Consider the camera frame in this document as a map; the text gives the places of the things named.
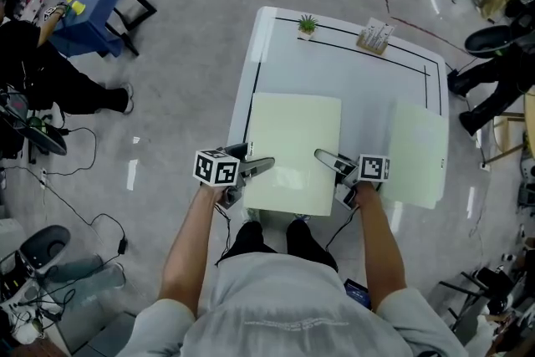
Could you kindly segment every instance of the gray floor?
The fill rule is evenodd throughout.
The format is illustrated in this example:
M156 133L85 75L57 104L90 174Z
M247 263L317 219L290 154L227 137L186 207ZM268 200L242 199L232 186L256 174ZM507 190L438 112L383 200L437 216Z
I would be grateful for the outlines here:
M135 87L135 110L130 116L102 112L70 117L71 129L87 126L99 138L97 160L90 171L52 177L51 186L86 219L101 212L119 219L129 239L120 259L129 280L126 288L105 293L99 300L107 314L136 313L150 304L158 291L167 251L198 187L191 178L195 150L216 147L227 140L242 61L256 11L264 5L317 13L353 23L368 18L397 25L395 35L441 54L452 67L470 58L459 49L416 28L425 28L461 47L467 35L485 27L471 0L150 0L158 13L134 35L141 56L125 53L118 59L97 54L72 59L92 79L107 85L130 81ZM130 0L120 9L132 13ZM482 86L471 94L480 102L492 89ZM443 200L434 211L385 202L392 229L400 244L410 284L419 288L444 315L458 298L437 287L439 280L456 281L461 270L485 264L496 266L502 252L518 246L521 222L532 231L527 214L517 213L520 175L518 157L496 163L492 173L479 169L480 150L459 126L456 116L466 109L450 100L451 136L447 182ZM79 131L66 138L69 154L38 160L49 171L72 171L87 166L93 155L93 137ZM494 151L488 130L481 139ZM128 175L135 169L133 190ZM73 233L70 258L98 252L115 255L118 227L107 219L97 222L99 235L86 227L63 203L26 171L8 173L7 201L11 215L28 233L54 223ZM233 213L232 230L241 224ZM342 279L365 283L359 219L351 223L331 246ZM344 221L313 219L313 233L323 245ZM218 259L227 235L225 222L216 215L210 243L210 261ZM268 242L281 247L281 233L267 232ZM217 274L210 265L207 283Z

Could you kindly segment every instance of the electronic equipment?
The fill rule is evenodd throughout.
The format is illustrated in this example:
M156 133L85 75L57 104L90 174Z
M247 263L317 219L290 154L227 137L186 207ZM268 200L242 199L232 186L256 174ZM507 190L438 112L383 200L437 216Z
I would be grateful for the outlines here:
M245 161L252 144L198 150L195 154L193 176L208 186L228 186L219 202L224 208L232 207L241 197L246 179L262 174L275 165L275 158Z
M334 199L348 210L356 208L354 196L359 181L388 181L390 175L390 158L380 155L360 155L354 162L346 157L335 156L323 149L316 149L314 156L328 168L336 171Z

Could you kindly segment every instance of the black cable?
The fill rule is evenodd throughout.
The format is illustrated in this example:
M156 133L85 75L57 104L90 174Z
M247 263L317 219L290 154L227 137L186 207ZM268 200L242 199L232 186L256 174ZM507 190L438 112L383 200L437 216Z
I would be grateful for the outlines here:
M91 162L91 165L90 166L87 166L87 167L80 167L80 168L77 168L76 170L70 172L70 173L58 173L58 172L53 172L53 173L47 173L47 176L72 176L73 174L76 174L78 171L87 171L87 170L91 170L91 168L93 168L94 166L94 162L96 161L97 159L97 135L92 131L90 130L89 128L86 128L84 126L80 127L80 128L76 128L74 130L69 130L69 133L74 133L76 131L80 131L80 130L87 130L89 131L93 137L94 137L94 152L93 152L93 161Z
M381 182L379 185L377 185L377 187L375 188L375 191L376 192L379 192L380 188L383 186L383 183ZM327 245L325 246L325 251L327 253L330 254L329 252L329 246L331 245L331 243L334 241L334 239L336 238L336 236L342 232L342 230L347 227L351 221L353 220L353 217L354 217L354 214L360 209L360 206L356 206L354 208L354 210L351 212L351 214L349 215L349 217L347 218L347 220L344 222L344 224L338 229L338 231L336 231L333 235L333 237L329 240L329 242L327 243Z
M229 252L229 250L231 249L231 219L230 217L225 213L225 211L219 207L218 204L216 204L216 210L219 214L221 214L225 220L227 221L227 242L225 244L225 248L223 249L222 253L221 253L221 257L219 258L219 260L217 261L216 263L216 266L217 264L225 257L225 255Z
M91 222L88 222L86 221L83 217L81 217L78 212L76 210L74 210L74 207L71 206L68 202L66 202L54 189L52 189L52 187L50 187L47 183L45 183L44 181L42 181L41 179L39 179L35 173L31 170L29 170L28 168L26 168L25 166L9 166L9 167L5 167L4 170L25 170L27 171L28 173L30 173L33 177L35 177L35 179L41 184L43 185L45 188L47 188L49 191L51 191L63 204L65 204L68 208L71 209L71 211L76 215L78 216L78 218L83 222L85 223L88 227L90 227L91 229L93 229L95 232L96 230L93 228L93 224L94 224L94 221L96 221L100 216L106 216L108 217L109 219L113 220L115 223L117 223L120 227L120 230L123 232L123 237L121 238L120 240L120 243L119 243L119 248L118 248L118 252L119 254L124 254L125 253L125 249L126 249L126 234L125 234L125 229L123 228L123 226L120 224L120 222L113 218L112 216L110 216L109 214L106 214L106 213L100 213L97 217L95 217Z
M93 269L92 271L89 271L88 273L86 273L84 276L82 277L79 277L79 278L76 278L75 280L72 280L70 283L67 283L61 287L58 287L58 288L55 288L54 290L52 291L48 291L45 289L45 292L48 294L48 295L52 295L53 293L56 293L58 292L59 290L63 290L64 288L67 288L67 287L70 287L72 286L73 284L77 283L78 281L80 280L83 280L85 278L88 278L91 276L92 273L98 271L99 269L101 269L102 267L104 267L105 265L107 265L108 263L110 263L112 260L118 258L120 256L120 254L116 254L115 256L113 256L112 258L109 258L106 262L102 262L97 268ZM64 301L66 300L67 296L69 296L69 293L70 293L70 290L65 294L65 297L64 297ZM72 299L74 298L74 294L70 297L70 299L65 303L69 303ZM28 300L28 301L25 301L23 303L20 303L20 304L16 304L15 306L26 306L26 305L29 305L31 303L53 303L53 304L56 304L56 305L59 305L57 302L54 302L54 301L46 301L46 300L43 300L41 298L36 298L36 299L31 299L31 300Z
M459 69L459 73L462 72L464 69L466 69L470 64L472 64L474 61L477 60L477 57L475 57L470 63L468 64L465 64L464 66L462 66L460 69Z

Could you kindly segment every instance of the black pants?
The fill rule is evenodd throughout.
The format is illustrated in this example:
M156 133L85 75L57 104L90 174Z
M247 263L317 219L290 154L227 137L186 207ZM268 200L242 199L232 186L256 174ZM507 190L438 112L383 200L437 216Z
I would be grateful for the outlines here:
M286 231L286 242L288 254L322 263L338 272L338 265L334 258L313 239L308 225L302 220L294 220L290 223ZM237 233L236 241L221 260L253 252L276 253L275 250L264 244L262 225L258 222L247 222Z
M98 109L124 112L128 104L126 89L106 89L81 74L58 54L53 67L47 66L31 77L26 90L32 110L46 110L55 102L71 115L90 115Z
M498 82L496 90L488 99L471 112L459 115L462 126L471 135L529 91L533 83L532 70L529 69L533 66L531 57L514 49L503 57L478 64L463 74L448 75L450 91L463 96L479 84Z

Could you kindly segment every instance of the white board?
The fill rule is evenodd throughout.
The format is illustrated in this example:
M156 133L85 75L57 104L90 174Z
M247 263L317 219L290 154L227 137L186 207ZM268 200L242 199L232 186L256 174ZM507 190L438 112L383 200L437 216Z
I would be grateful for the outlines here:
M256 93L247 138L254 152L247 160L272 156L275 166L247 183L243 205L329 216L335 174L314 152L338 154L341 114L339 99Z
M390 137L390 177L383 196L433 209L442 198L448 120L418 105L399 102Z

